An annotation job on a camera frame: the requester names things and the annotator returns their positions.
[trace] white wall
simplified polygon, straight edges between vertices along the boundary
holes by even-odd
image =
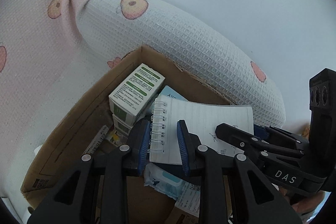
[[[277,84],[284,128],[310,121],[309,79],[336,70],[335,0],[165,0],[227,37]]]

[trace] barcode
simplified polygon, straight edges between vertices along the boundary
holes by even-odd
[[[200,191],[201,187],[199,185],[190,184],[190,190]]]
[[[93,154],[97,148],[101,145],[101,142],[105,139],[109,127],[107,125],[102,126],[97,135],[93,138],[89,146],[86,148],[84,154]]]
[[[48,182],[48,179],[36,179],[33,188],[45,188]]]

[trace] waffle texture fabric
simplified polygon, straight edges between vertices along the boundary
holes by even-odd
[[[122,58],[149,45],[233,104],[251,105],[256,124],[280,127],[285,121],[279,89],[243,51],[164,1],[89,0],[76,11],[76,23],[84,40],[102,56]]]

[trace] wet wipes package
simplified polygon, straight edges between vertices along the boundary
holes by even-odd
[[[153,163],[146,165],[144,171],[145,186],[151,186],[160,193],[177,200],[185,184],[184,180],[171,175]]]

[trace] silver screw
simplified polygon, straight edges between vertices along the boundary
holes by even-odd
[[[91,155],[85,154],[82,156],[82,161],[89,161],[91,159]]]
[[[205,152],[208,150],[208,147],[206,145],[199,145],[197,149],[200,150],[201,152]]]
[[[123,144],[123,145],[121,145],[121,146],[119,147],[119,149],[120,149],[120,151],[125,152],[125,151],[128,151],[128,150],[129,150],[129,146],[126,145],[126,144]]]
[[[238,154],[237,155],[237,160],[244,161],[244,160],[246,160],[246,156],[244,154]]]

